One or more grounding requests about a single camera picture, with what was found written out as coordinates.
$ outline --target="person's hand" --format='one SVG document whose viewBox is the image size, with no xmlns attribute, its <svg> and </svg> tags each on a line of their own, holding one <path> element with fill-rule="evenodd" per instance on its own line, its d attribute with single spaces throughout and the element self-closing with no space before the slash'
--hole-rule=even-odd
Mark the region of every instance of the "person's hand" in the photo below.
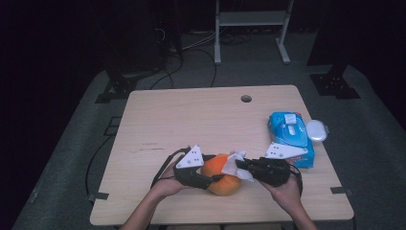
<svg viewBox="0 0 406 230">
<path fill-rule="evenodd" d="M 175 195 L 179 193 L 181 190 L 191 188 L 189 186 L 181 184 L 179 181 L 175 179 L 173 172 L 173 166 L 175 162 L 172 162 L 171 164 L 168 165 L 168 167 L 162 173 L 160 179 L 151 188 L 151 191 L 155 192 L 162 198 Z"/>
<path fill-rule="evenodd" d="M 291 215 L 293 211 L 302 208 L 301 196 L 299 192 L 298 178 L 291 174 L 285 184 L 280 187 L 272 187 L 271 185 L 260 182 L 267 189 L 274 200 Z"/>
</svg>

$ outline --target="black stand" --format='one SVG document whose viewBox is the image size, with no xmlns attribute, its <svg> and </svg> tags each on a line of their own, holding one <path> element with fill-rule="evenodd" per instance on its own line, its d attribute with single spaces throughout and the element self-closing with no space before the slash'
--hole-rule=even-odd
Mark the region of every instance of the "black stand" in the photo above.
<svg viewBox="0 0 406 230">
<path fill-rule="evenodd" d="M 335 96 L 337 99 L 359 99 L 354 88 L 343 78 L 346 62 L 334 63 L 326 74 L 312 74 L 311 80 L 321 96 Z"/>
</svg>

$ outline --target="white lid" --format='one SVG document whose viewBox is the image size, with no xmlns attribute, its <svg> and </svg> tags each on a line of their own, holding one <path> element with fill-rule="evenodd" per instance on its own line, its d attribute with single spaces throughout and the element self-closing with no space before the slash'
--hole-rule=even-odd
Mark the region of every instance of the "white lid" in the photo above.
<svg viewBox="0 0 406 230">
<path fill-rule="evenodd" d="M 305 125 L 307 136 L 314 142 L 322 142 L 327 138 L 327 127 L 320 121 L 311 120 Z"/>
</svg>

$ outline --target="gray carpet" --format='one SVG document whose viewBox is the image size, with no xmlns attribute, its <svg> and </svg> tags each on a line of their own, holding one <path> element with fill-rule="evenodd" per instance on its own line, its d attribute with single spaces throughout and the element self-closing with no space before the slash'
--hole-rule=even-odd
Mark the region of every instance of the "gray carpet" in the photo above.
<svg viewBox="0 0 406 230">
<path fill-rule="evenodd" d="M 319 96 L 309 75 L 325 73 L 329 66 L 306 66 L 315 34 L 286 36 L 291 64 L 284 65 L 275 45 L 276 34 L 252 35 L 237 46 L 222 45 L 222 63 L 214 69 L 211 57 L 201 51 L 184 54 L 182 68 L 172 74 L 175 88 L 294 84 L 299 88 L 313 119 L 323 121 L 330 134 L 324 145 L 349 196 L 360 230 L 404 229 L 406 226 L 406 134 L 373 92 L 368 79 L 349 66 L 344 78 L 361 99 L 337 100 Z M 201 39 L 185 34 L 183 45 Z M 213 44 L 199 46 L 213 55 Z M 180 66 L 169 58 L 167 71 Z M 137 90 L 147 90 L 165 76 L 161 72 L 139 81 Z M 92 226 L 92 205 L 85 189 L 86 169 L 89 190 L 98 190 L 114 137 L 104 134 L 110 119 L 122 116 L 126 100 L 95 103 L 108 83 L 105 72 L 95 76 L 64 131 L 32 197 L 13 229 L 115 229 Z M 169 78 L 153 89 L 171 88 Z M 317 222 L 320 229 L 352 229 L 352 222 Z M 291 223 L 284 223 L 291 229 Z"/>
</svg>

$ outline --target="orange fruit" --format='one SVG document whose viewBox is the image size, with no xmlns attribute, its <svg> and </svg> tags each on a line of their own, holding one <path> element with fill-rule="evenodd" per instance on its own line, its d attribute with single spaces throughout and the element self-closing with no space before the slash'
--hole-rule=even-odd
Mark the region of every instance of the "orange fruit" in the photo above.
<svg viewBox="0 0 406 230">
<path fill-rule="evenodd" d="M 224 167 L 224 164 L 227 162 L 227 157 L 229 154 L 220 153 L 214 158 L 206 161 L 204 165 L 200 168 L 200 172 L 208 177 L 212 177 L 215 174 L 224 174 L 221 170 Z M 228 196 L 233 194 L 241 184 L 241 179 L 224 174 L 224 176 L 217 182 L 213 182 L 208 190 L 218 196 Z"/>
</svg>

